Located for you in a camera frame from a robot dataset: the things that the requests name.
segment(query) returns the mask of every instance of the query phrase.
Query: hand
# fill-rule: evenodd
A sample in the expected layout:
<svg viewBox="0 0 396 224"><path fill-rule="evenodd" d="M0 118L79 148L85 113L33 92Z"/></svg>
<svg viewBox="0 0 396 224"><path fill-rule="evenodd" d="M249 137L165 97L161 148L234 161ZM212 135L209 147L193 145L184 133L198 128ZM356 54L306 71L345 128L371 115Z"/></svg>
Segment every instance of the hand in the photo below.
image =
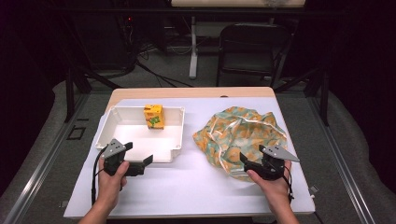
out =
<svg viewBox="0 0 396 224"><path fill-rule="evenodd" d="M291 162L285 161L285 166L290 170ZM278 223L298 223L290 207L289 187L283 178L264 180L252 170L247 170L247 174L262 189ZM286 169L284 175L289 179L290 174Z"/></svg>
<svg viewBox="0 0 396 224"><path fill-rule="evenodd" d="M99 193L93 207L79 223L106 223L110 212L119 201L120 188L127 183L125 173L128 171L129 162L124 161L117 172L111 176L103 171L105 161L99 160Z"/></svg>

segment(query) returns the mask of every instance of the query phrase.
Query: yellow juice box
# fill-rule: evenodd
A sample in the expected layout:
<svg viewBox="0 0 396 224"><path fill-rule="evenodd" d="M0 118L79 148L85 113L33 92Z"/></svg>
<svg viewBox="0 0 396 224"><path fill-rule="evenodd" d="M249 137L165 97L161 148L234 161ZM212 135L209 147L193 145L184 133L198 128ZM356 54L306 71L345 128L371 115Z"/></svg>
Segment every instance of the yellow juice box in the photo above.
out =
<svg viewBox="0 0 396 224"><path fill-rule="evenodd" d="M165 120L162 105L145 105L144 114L146 123L150 129L163 129Z"/></svg>

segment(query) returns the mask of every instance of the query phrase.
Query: patterned cloth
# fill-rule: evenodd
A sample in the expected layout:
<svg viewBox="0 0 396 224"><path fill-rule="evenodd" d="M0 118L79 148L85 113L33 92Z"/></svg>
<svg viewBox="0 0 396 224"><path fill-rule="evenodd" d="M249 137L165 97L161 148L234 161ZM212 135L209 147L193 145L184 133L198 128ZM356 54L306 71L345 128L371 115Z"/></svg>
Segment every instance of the patterned cloth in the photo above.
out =
<svg viewBox="0 0 396 224"><path fill-rule="evenodd" d="M280 145L287 149L287 137L276 124L272 112L260 115L254 109L233 106L215 114L206 126L193 136L195 144L214 166L230 176L251 181L239 160L242 152L250 161L261 162L259 145Z"/></svg>

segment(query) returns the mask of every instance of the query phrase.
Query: white tray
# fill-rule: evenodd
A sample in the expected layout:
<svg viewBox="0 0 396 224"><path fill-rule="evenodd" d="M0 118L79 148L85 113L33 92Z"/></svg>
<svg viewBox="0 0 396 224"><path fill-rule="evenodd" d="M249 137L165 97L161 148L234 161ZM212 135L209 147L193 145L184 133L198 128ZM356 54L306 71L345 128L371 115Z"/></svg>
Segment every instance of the white tray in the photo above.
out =
<svg viewBox="0 0 396 224"><path fill-rule="evenodd" d="M171 162L181 150L184 107L163 106L163 130L149 129L143 109L143 106L111 107L105 114L95 147L100 150L116 138L122 144L134 144L125 154L126 161L142 161L153 155L153 162Z"/></svg>

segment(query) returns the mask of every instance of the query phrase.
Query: chair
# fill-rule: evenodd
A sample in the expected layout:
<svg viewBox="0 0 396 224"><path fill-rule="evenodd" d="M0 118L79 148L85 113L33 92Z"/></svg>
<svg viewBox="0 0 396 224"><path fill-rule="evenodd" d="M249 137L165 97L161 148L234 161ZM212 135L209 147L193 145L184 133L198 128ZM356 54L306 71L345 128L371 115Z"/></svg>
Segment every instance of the chair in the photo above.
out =
<svg viewBox="0 0 396 224"><path fill-rule="evenodd" d="M275 24L237 23L225 27L219 37L221 73L271 77L274 86L282 56L289 48L291 33Z"/></svg>

